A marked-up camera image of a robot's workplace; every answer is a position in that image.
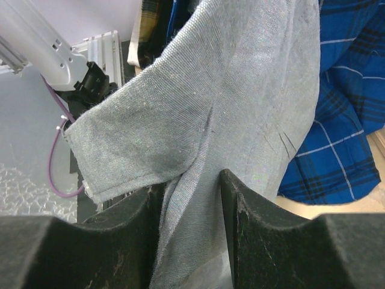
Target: white wall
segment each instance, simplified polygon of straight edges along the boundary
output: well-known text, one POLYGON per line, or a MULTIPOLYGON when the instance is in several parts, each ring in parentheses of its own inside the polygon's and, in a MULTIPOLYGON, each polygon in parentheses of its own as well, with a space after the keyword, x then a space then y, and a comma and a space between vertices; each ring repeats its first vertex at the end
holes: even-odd
POLYGON ((32 0, 51 25, 71 44, 117 30, 131 38, 140 0, 32 0))

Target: plaid fabric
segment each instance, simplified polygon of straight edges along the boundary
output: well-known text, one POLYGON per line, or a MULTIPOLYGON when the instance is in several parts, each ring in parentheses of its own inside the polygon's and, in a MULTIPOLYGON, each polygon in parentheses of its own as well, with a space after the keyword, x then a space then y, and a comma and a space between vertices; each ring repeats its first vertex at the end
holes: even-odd
POLYGON ((146 68, 166 46, 167 25, 173 0, 143 0, 139 30, 138 59, 146 68))
POLYGON ((315 121, 279 194, 308 204, 366 196, 380 181, 366 135, 385 124, 385 0, 321 0, 315 121))

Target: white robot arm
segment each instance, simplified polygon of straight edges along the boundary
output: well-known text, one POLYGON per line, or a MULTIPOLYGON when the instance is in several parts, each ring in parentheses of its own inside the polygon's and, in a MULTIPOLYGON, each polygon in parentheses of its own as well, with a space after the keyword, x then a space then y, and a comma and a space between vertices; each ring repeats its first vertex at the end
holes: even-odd
POLYGON ((31 62, 79 114, 108 93, 103 70, 77 53, 30 0, 0 0, 0 58, 15 72, 31 62))
POLYGON ((84 79, 87 59, 73 51, 31 1, 0 0, 0 27, 5 45, 37 67, 54 90, 74 90, 84 79))

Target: hanging clothes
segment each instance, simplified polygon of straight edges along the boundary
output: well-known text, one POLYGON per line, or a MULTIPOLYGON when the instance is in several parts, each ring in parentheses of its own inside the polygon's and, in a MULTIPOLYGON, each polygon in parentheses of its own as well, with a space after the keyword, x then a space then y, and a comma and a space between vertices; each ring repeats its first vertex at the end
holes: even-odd
POLYGON ((160 56, 167 44, 172 6, 173 0, 142 0, 132 30, 129 64, 144 69, 160 56))
POLYGON ((385 2, 321 1, 315 121, 279 194, 307 204, 365 197, 380 182, 366 136, 385 124, 385 2))
POLYGON ((167 26, 167 43, 171 41, 177 32, 184 26, 184 24, 191 17, 192 7, 196 3, 190 3, 190 0, 173 0, 173 8, 171 9, 170 20, 167 26))
POLYGON ((274 200, 314 119, 319 47, 317 0, 202 0, 152 65, 65 132, 95 202, 167 182, 151 288, 231 280, 219 172, 274 200))

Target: gray fabric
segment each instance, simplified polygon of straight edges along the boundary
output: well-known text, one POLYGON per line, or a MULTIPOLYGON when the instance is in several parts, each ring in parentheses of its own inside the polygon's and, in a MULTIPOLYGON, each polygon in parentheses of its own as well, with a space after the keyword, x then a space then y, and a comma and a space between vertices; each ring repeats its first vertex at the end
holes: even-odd
POLYGON ((203 0, 153 65, 67 130, 95 202, 171 181, 152 288, 190 288, 226 252, 220 170, 275 198, 314 118, 319 47, 317 0, 203 0))

